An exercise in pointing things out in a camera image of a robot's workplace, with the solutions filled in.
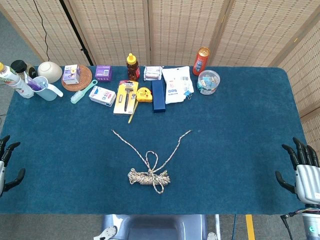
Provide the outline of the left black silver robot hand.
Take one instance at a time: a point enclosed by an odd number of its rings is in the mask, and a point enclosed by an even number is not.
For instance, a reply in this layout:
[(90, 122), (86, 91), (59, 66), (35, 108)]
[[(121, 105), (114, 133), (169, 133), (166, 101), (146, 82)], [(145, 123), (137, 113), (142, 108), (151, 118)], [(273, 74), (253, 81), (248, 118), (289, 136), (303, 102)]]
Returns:
[(21, 168), (18, 172), (17, 177), (10, 182), (6, 182), (6, 171), (7, 166), (12, 156), (13, 150), (18, 147), (21, 143), (14, 142), (6, 148), (6, 144), (10, 139), (10, 135), (0, 139), (0, 196), (2, 197), (3, 193), (8, 192), (10, 189), (18, 186), (24, 179), (26, 169)]

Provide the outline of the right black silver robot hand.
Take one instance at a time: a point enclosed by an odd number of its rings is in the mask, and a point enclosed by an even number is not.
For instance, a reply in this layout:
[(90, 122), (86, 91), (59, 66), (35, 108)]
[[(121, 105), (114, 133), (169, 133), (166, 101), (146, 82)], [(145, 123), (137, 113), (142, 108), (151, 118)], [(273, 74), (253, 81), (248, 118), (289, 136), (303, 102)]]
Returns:
[(295, 174), (295, 185), (284, 181), (279, 171), (275, 177), (279, 185), (297, 196), (308, 207), (320, 207), (320, 163), (316, 151), (310, 146), (303, 144), (298, 138), (293, 137), (296, 150), (283, 144), (290, 157)]

